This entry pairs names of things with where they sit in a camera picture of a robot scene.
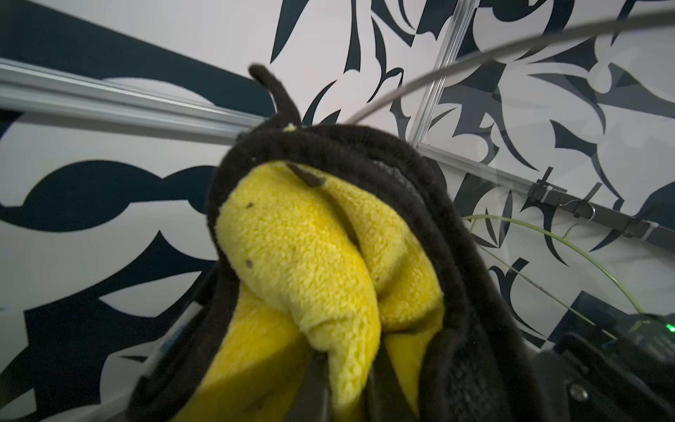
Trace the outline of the black wall hook rack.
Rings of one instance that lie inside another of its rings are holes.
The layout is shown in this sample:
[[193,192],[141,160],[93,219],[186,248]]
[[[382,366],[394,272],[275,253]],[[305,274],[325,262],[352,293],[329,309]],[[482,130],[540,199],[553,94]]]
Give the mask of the black wall hook rack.
[[587,196],[580,199],[550,185],[546,179],[540,179],[528,186],[527,197],[583,216],[592,223],[609,228],[611,230],[609,241],[620,236],[632,237],[666,251],[674,251],[673,183],[649,195],[633,216],[594,204],[591,198],[601,186],[601,183],[596,184]]

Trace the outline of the yellow cleaning cloth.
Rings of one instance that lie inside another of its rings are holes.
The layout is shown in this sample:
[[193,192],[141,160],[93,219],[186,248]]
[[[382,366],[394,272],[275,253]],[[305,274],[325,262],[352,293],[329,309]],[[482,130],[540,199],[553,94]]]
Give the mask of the yellow cleaning cloth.
[[550,421],[520,331],[442,179],[375,128],[272,118],[214,174],[204,305],[131,421]]

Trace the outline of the small glass pan lid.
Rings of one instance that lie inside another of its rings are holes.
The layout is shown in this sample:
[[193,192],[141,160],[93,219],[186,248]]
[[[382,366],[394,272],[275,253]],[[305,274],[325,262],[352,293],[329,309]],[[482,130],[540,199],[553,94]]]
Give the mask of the small glass pan lid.
[[646,307],[674,313],[674,251],[527,197],[540,179],[623,214],[674,184],[674,30],[592,35],[529,47],[448,77],[424,149],[460,158],[448,188],[463,216],[515,217],[616,272]]

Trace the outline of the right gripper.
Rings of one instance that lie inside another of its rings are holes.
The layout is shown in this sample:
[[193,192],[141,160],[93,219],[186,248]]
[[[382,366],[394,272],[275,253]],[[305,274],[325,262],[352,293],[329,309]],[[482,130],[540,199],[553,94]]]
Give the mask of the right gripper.
[[555,421],[673,421],[674,315],[629,316],[617,339],[576,333],[533,360]]

